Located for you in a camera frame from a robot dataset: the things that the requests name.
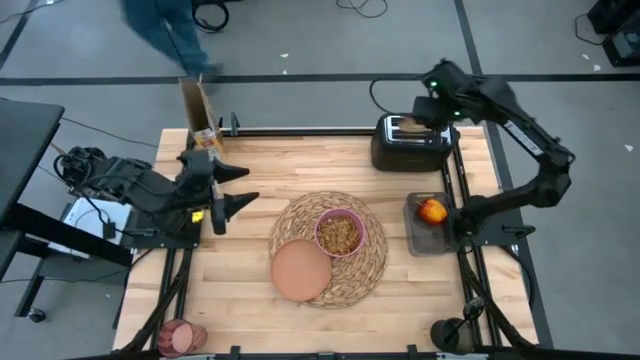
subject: round wicker placemat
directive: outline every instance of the round wicker placemat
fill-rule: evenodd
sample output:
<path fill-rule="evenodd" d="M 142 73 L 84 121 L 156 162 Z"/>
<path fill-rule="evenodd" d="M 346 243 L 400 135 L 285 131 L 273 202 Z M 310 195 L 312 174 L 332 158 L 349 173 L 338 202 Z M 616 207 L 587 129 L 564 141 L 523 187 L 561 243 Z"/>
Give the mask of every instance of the round wicker placemat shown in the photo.
<path fill-rule="evenodd" d="M 365 204 L 340 192 L 310 193 L 294 200 L 276 221 L 269 239 L 269 256 L 288 241 L 315 241 L 316 221 L 329 209 L 349 209 L 362 219 L 367 237 L 360 250 L 345 258 L 331 259 L 331 282 L 306 304 L 323 309 L 339 309 L 364 299 L 380 282 L 387 265 L 387 242 L 382 225 Z"/>

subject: wooden table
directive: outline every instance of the wooden table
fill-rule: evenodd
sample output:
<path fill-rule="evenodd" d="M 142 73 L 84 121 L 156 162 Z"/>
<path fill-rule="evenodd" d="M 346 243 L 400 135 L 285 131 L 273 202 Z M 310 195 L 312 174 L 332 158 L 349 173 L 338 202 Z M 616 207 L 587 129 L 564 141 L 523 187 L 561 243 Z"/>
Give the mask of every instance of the wooden table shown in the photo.
<path fill-rule="evenodd" d="M 459 130 L 471 193 L 496 193 L 483 128 Z M 163 131 L 156 171 L 169 178 L 178 173 L 181 165 L 175 158 L 184 149 L 186 136 L 184 129 Z M 248 167 L 251 174 L 224 184 L 222 190 L 259 191 L 260 198 L 231 220 L 224 236 L 214 236 L 205 219 L 185 306 L 185 319 L 209 331 L 201 352 L 228 353 L 232 345 L 240 345 L 244 353 L 403 352 L 408 344 L 417 344 L 419 351 L 437 350 L 429 339 L 433 322 L 461 317 L 460 271 L 455 254 L 424 258 L 409 254 L 402 207 L 409 192 L 443 191 L 441 174 L 379 172 L 371 166 L 369 143 L 366 136 L 225 139 L 227 163 Z M 457 182 L 454 187 L 459 195 Z M 271 227 L 291 200 L 318 190 L 360 198 L 383 224 L 389 245 L 381 283 L 347 309 L 321 310 L 287 301 L 269 282 Z M 156 306 L 165 254 L 155 250 L 132 270 L 115 348 L 132 339 Z M 518 264 L 498 248 L 485 248 L 484 258 L 496 303 L 525 338 L 536 342 Z M 488 343 L 486 322 L 481 325 Z"/>

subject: person's leg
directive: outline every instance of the person's leg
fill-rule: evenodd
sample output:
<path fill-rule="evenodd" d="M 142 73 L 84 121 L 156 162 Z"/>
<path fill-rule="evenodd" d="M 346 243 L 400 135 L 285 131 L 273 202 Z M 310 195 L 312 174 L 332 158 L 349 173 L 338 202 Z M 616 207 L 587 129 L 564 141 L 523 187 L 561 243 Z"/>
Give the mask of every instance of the person's leg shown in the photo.
<path fill-rule="evenodd" d="M 120 0 L 129 27 L 154 49 L 184 66 L 176 53 L 156 0 Z"/>
<path fill-rule="evenodd" d="M 196 25 L 191 18 L 191 0 L 158 0 L 162 14 L 171 25 L 173 41 L 190 75 L 207 69 L 207 54 L 200 48 Z"/>

